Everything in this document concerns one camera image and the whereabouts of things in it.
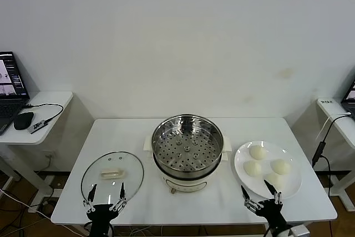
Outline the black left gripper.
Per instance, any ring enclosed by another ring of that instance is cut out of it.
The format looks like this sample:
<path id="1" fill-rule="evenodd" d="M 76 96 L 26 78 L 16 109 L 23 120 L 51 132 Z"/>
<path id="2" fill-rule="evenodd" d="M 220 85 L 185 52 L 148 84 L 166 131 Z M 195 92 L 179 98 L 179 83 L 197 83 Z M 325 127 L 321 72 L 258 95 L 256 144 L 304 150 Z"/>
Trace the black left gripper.
<path id="1" fill-rule="evenodd" d="M 121 184 L 119 200 L 114 205 L 93 205 L 96 188 L 97 184 L 93 184 L 87 200 L 83 200 L 86 215 L 91 223 L 89 236 L 114 236 L 115 231 L 111 221 L 117 218 L 118 213 L 127 205 L 124 183 Z"/>

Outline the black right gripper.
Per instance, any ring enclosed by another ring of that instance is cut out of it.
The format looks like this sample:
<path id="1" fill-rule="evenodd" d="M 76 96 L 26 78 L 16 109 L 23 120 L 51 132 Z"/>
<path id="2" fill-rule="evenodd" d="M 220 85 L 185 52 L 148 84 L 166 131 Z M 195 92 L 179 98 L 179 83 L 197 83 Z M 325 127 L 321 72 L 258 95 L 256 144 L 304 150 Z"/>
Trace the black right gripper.
<path id="1" fill-rule="evenodd" d="M 290 229 L 290 224 L 286 222 L 286 220 L 281 214 L 281 209 L 283 207 L 281 192 L 277 191 L 276 188 L 267 180 L 264 180 L 264 182 L 273 198 L 259 201 L 257 203 L 250 199 L 250 196 L 247 193 L 246 189 L 241 186 L 242 195 L 244 198 L 244 206 L 257 216 L 265 218 L 271 230 Z"/>

